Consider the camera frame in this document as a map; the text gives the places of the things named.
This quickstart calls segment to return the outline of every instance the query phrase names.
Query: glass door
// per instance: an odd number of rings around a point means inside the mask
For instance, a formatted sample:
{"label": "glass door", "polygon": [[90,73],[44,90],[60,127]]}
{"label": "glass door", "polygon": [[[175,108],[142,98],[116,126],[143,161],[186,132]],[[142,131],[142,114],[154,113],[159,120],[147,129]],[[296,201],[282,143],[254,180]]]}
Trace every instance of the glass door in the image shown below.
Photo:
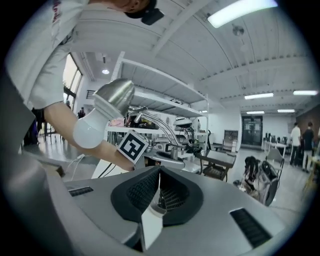
{"label": "glass door", "polygon": [[262,116],[242,117],[242,144],[261,146],[263,137]]}

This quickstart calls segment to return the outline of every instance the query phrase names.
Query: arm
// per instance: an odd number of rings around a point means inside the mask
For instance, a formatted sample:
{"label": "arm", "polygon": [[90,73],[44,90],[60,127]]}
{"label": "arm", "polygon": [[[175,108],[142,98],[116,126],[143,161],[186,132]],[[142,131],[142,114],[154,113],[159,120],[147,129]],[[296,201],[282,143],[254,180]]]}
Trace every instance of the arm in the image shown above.
{"label": "arm", "polygon": [[82,148],[73,138],[74,126],[77,122],[76,115],[63,102],[57,102],[44,109],[44,118],[54,129],[61,134],[71,145],[86,155],[109,161],[124,170],[132,171],[134,164],[125,158],[117,148],[103,140],[95,148]]}

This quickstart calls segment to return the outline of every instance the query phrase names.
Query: lamp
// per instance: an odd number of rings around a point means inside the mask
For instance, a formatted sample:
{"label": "lamp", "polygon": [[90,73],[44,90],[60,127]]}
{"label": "lamp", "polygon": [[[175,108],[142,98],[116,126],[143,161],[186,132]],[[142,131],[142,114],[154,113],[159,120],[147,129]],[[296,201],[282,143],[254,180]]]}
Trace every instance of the lamp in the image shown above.
{"label": "lamp", "polygon": [[148,109],[146,107],[130,107],[134,94],[135,87],[133,82],[125,78],[119,78],[103,85],[93,94],[94,109],[76,122],[73,129],[74,141],[85,149],[97,147],[104,139],[108,121],[123,118],[127,111],[130,111],[131,115],[137,115],[134,120],[136,123],[140,118],[144,118],[155,123],[163,130],[173,146],[171,158],[177,160],[178,148],[183,148],[177,136],[163,120],[147,113]]}
{"label": "lamp", "polygon": [[134,94],[133,82],[125,78],[103,85],[93,94],[94,109],[76,122],[74,141],[85,149],[97,147],[104,139],[108,121],[126,115]]}

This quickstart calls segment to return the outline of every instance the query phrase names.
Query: white shirt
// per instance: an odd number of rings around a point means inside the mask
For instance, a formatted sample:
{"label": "white shirt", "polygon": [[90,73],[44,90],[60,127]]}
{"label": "white shirt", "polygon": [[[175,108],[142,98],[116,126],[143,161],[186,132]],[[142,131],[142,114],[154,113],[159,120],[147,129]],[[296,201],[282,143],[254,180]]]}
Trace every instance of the white shirt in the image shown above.
{"label": "white shirt", "polygon": [[294,127],[291,132],[293,146],[300,146],[300,140],[299,140],[300,136],[301,136],[300,128],[298,126]]}
{"label": "white shirt", "polygon": [[27,106],[31,102],[35,109],[42,109],[64,100],[63,71],[71,51],[70,35],[88,3],[47,1],[15,38],[5,67]]}

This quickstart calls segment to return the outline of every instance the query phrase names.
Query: black mesh cover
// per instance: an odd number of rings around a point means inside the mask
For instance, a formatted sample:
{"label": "black mesh cover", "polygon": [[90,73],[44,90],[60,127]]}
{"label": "black mesh cover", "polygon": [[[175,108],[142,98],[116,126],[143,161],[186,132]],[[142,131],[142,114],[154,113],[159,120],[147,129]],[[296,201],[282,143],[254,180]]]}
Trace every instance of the black mesh cover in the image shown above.
{"label": "black mesh cover", "polygon": [[155,166],[121,184],[111,193],[111,203],[125,220],[141,223],[159,187],[159,167]]}
{"label": "black mesh cover", "polygon": [[169,174],[161,172],[160,201],[167,213],[182,206],[189,196],[189,189]]}
{"label": "black mesh cover", "polygon": [[204,195],[194,182],[161,166],[155,166],[118,185],[111,193],[111,202],[125,220],[141,223],[141,216],[150,205],[159,187],[159,206],[166,209],[163,226],[186,223],[201,208]]}
{"label": "black mesh cover", "polygon": [[161,166],[159,206],[167,210],[163,216],[164,227],[188,222],[203,201],[204,194],[197,184]]}
{"label": "black mesh cover", "polygon": [[150,205],[159,187],[159,172],[150,175],[132,185],[126,192],[127,197],[134,207],[144,212]]}

